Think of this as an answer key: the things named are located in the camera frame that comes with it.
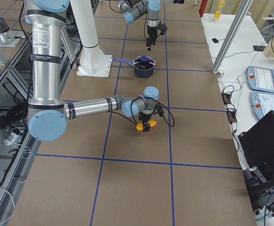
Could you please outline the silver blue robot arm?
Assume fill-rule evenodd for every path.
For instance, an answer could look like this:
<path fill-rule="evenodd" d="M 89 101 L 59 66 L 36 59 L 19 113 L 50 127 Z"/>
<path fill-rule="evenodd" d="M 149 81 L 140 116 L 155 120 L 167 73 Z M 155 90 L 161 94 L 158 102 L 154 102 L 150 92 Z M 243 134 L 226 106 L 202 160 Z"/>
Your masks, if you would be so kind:
<path fill-rule="evenodd" d="M 149 119 L 162 113 L 159 91 L 146 87 L 137 97 L 116 95 L 65 103 L 60 98 L 60 48 L 66 33 L 66 9 L 71 7 L 82 51 L 77 75 L 108 77 L 113 57 L 100 49 L 91 2 L 88 0 L 27 0 L 26 17 L 32 24 L 33 97 L 28 102 L 28 130 L 37 140 L 49 142 L 66 131 L 67 121 L 86 115 L 122 111 L 126 118 L 139 116 L 142 130 Z"/>
<path fill-rule="evenodd" d="M 167 32 L 166 24 L 162 24 L 159 19 L 161 1 L 119 0 L 117 7 L 124 14 L 124 18 L 128 24 L 133 23 L 143 15 L 147 16 L 148 37 L 145 37 L 145 40 L 148 51 L 151 51 L 151 46 L 156 45 L 157 38 L 165 35 Z"/>

